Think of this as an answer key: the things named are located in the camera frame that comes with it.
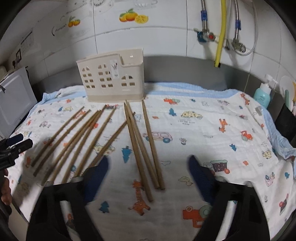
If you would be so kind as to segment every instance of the paper notice on wall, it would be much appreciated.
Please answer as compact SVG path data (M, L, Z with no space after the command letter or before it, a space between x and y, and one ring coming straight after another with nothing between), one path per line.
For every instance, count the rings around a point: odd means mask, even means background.
M25 55L34 45L34 35L31 31L20 44L21 53Z
M113 79L119 79L117 60L110 60L110 65L111 65L111 74Z

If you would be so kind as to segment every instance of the tiled wall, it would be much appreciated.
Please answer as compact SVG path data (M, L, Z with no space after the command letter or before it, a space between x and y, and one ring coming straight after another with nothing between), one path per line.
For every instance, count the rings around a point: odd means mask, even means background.
M219 36L221 5L206 0L208 27ZM277 13L264 1L255 0L259 37L255 52L239 56L225 49L221 63L250 72L259 79L265 74L277 81L287 75L296 78L296 42ZM120 15L133 9L148 17L141 21L120 21ZM76 65L89 55L141 47L144 56L187 56L213 61L217 43L200 44L193 28L202 29L199 0L69 0L44 16L33 27L34 45L18 67L28 66L32 84ZM251 49L254 44L254 13L248 0L239 0L242 30L240 41ZM69 18L80 20L68 26ZM229 38L234 36L234 7L230 13ZM15 48L8 60L12 67Z

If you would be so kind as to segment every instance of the blue hose tag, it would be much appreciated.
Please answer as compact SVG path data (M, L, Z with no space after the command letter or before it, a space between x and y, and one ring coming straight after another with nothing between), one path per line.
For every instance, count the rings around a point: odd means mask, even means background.
M235 21L235 29L242 30L241 21L236 20Z
M207 21L207 11L200 11L201 13L201 17L202 17L202 21Z

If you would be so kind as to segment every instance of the beige basket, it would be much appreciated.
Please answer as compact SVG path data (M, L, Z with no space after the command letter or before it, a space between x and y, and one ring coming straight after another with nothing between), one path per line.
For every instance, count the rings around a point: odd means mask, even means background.
M90 56L78 60L77 65L89 101L138 101L144 97L142 49Z

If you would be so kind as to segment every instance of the white cable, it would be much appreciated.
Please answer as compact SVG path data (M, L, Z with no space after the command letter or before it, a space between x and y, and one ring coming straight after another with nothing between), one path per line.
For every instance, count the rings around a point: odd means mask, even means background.
M241 52L236 51L233 48L232 44L227 45L228 48L235 51L240 56L248 56L251 53L253 53L254 50L255 50L255 47L257 45L257 41L258 41L258 35L259 35L259 32L258 32L258 17L257 17L257 10L256 10L256 7L255 7L255 4L254 4L253 1L252 1L252 5L253 5L253 10L254 10L254 22L255 22L255 42L254 42L253 48L248 53L241 53ZM229 22L230 22L230 13L231 13L231 0L229 0ZM229 41L229 26L230 26L230 24L228 23L228 30L227 30L227 40L228 41Z

